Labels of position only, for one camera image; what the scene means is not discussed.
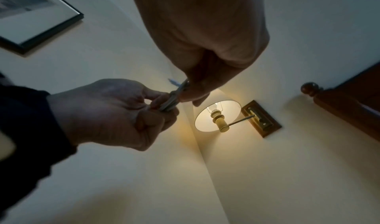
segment light bulb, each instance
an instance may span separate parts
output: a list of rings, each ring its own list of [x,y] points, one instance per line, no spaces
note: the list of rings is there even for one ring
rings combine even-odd
[[[217,102],[215,104],[212,104],[209,107],[207,107],[207,110],[209,111],[210,114],[211,114],[211,112],[213,112],[213,110],[223,111],[222,103]]]

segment small tool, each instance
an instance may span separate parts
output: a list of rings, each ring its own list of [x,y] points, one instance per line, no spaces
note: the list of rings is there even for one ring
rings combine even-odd
[[[159,111],[163,111],[163,112],[169,112],[171,111],[172,109],[174,109],[178,103],[179,103],[179,100],[178,100],[178,95],[184,90],[186,89],[187,87],[189,87],[189,80],[186,79],[184,82],[182,82],[182,84],[178,83],[177,81],[174,81],[172,79],[169,79],[170,83],[172,83],[173,85],[177,86],[178,89],[175,90],[175,91],[172,91],[170,93],[170,98],[169,100],[167,100],[165,103],[163,103],[160,108],[158,109]]]

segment black picture frame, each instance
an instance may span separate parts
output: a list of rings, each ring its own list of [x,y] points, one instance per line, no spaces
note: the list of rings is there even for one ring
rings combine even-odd
[[[84,14],[82,12],[80,12],[79,10],[77,10],[74,6],[70,5],[65,0],[61,0],[61,1],[64,2],[66,5],[70,6],[75,11],[77,11],[79,14],[77,14],[76,16],[74,16],[68,20],[65,20],[64,22],[62,22],[62,23],[60,23],[60,24],[36,35],[35,37],[32,37],[31,39],[28,39],[28,40],[20,43],[20,44],[14,43],[14,42],[9,41],[9,40],[0,36],[0,47],[24,55],[27,52],[29,52],[31,49],[42,44],[43,42],[50,39],[54,35],[62,32],[66,28],[72,26],[73,24],[75,24],[76,22],[78,22],[84,18]]]

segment wooden backplate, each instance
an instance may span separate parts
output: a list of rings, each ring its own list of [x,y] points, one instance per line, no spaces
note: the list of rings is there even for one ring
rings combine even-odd
[[[273,132],[275,132],[276,130],[282,128],[282,126],[272,117],[270,116],[270,114],[268,114],[268,112],[266,112],[262,107],[261,105],[259,105],[256,101],[251,101],[250,103],[248,103],[247,105],[245,105],[242,109],[241,109],[241,112],[243,113],[244,116],[250,116],[251,113],[248,111],[248,109],[252,107],[252,109],[256,109],[258,110],[260,113],[259,115],[262,115],[264,118],[268,119],[273,125],[266,128],[265,130],[263,130],[257,123],[255,120],[253,120],[253,118],[249,119],[249,122],[253,125],[253,127],[257,130],[257,132],[260,133],[260,135],[264,138],[270,134],[272,134]]]

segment wooden finial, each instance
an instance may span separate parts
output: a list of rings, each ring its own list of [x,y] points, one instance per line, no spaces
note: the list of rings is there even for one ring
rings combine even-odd
[[[308,82],[302,85],[301,87],[302,93],[309,95],[311,97],[315,96],[319,92],[323,91],[323,88],[319,87],[314,82]]]

